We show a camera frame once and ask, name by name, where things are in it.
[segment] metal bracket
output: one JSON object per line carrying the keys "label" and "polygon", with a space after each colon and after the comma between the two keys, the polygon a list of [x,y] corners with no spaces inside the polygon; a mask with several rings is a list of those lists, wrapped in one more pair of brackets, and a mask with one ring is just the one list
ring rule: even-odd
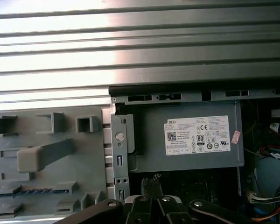
{"label": "metal bracket", "polygon": [[112,156],[115,199],[125,200],[130,196],[127,166],[127,132],[121,117],[111,115]]}

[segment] ce mark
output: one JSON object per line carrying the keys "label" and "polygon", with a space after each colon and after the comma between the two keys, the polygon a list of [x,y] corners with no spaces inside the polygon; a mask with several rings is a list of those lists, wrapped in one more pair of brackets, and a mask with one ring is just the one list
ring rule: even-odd
{"label": "ce mark", "polygon": [[207,129],[207,125],[201,125],[201,126],[200,126],[200,129],[201,129],[201,130],[208,130],[208,129]]}

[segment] yellow wire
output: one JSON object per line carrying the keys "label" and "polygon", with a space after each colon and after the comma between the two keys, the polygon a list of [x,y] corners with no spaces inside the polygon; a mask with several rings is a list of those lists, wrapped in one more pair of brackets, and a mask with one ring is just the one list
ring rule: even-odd
{"label": "yellow wire", "polygon": [[263,220],[266,220],[266,219],[269,219],[269,218],[271,218],[271,217],[273,217],[273,216],[275,216],[275,215],[277,215],[278,213],[275,213],[275,214],[272,214],[272,215],[270,215],[270,216],[267,216],[267,217],[264,217],[264,218],[252,218],[255,222],[261,222],[261,221],[263,221]]}
{"label": "yellow wire", "polygon": [[244,132],[244,135],[247,135],[251,131],[253,131],[253,129],[255,128],[256,124],[257,124],[257,121],[255,120],[254,123],[252,124],[252,126],[247,131]]}

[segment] wire bundle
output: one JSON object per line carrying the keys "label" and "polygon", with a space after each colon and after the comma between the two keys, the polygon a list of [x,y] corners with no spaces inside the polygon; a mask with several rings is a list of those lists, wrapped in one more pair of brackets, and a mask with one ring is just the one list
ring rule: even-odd
{"label": "wire bundle", "polygon": [[265,153],[265,150],[268,148],[274,148],[280,150],[280,146],[262,146],[259,148],[259,154],[266,157],[272,157],[272,155]]}
{"label": "wire bundle", "polygon": [[280,202],[280,196],[272,197],[272,198],[264,198],[257,197],[255,195],[251,195],[252,203],[262,203],[262,204],[272,204]]}
{"label": "wire bundle", "polygon": [[256,222],[261,222],[261,221],[264,221],[264,220],[267,220],[267,219],[269,219],[269,218],[271,218],[271,217],[274,217],[275,215],[278,215],[278,214],[280,214],[280,207],[279,208],[277,208],[271,215],[269,215],[269,216],[266,216],[266,217],[263,217],[263,218],[252,218],[254,221],[256,221]]}

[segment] white connector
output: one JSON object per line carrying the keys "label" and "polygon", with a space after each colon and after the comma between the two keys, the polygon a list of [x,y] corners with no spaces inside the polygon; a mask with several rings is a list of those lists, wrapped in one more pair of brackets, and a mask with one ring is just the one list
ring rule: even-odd
{"label": "white connector", "polygon": [[249,201],[249,203],[253,204],[255,203],[255,201],[252,200],[253,196],[256,196],[256,193],[251,191],[251,190],[247,190],[246,191],[246,196],[247,196],[247,199]]}

